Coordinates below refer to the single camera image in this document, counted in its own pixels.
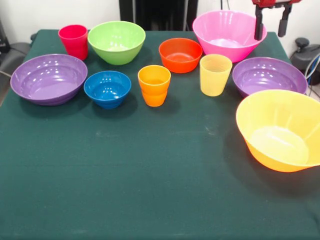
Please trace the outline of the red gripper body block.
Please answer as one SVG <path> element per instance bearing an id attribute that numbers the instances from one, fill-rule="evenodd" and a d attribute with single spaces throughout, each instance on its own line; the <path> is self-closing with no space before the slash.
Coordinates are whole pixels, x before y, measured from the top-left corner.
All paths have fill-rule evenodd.
<path id="1" fill-rule="evenodd" d="M 274 7 L 280 4 L 290 3 L 291 0 L 252 0 L 252 3 L 259 7 Z"/>

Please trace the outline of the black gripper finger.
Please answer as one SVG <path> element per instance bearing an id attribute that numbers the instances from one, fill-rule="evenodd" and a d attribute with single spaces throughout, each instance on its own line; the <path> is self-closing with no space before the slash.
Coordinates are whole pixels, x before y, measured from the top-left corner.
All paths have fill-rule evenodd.
<path id="1" fill-rule="evenodd" d="M 279 27 L 278 27 L 278 36 L 280 38 L 284 37 L 286 35 L 287 31 L 287 26 L 288 26 L 288 20 L 289 20 L 289 15 L 292 11 L 292 5 L 291 4 L 284 4 L 284 11 L 282 13 L 282 18 L 279 22 Z"/>
<path id="2" fill-rule="evenodd" d="M 254 39 L 255 40 L 261 40 L 263 35 L 263 14 L 262 14 L 263 8 L 261 8 L 259 5 L 255 5 L 255 16 L 256 16 L 256 22 L 255 22 L 255 33 L 254 33 Z"/>

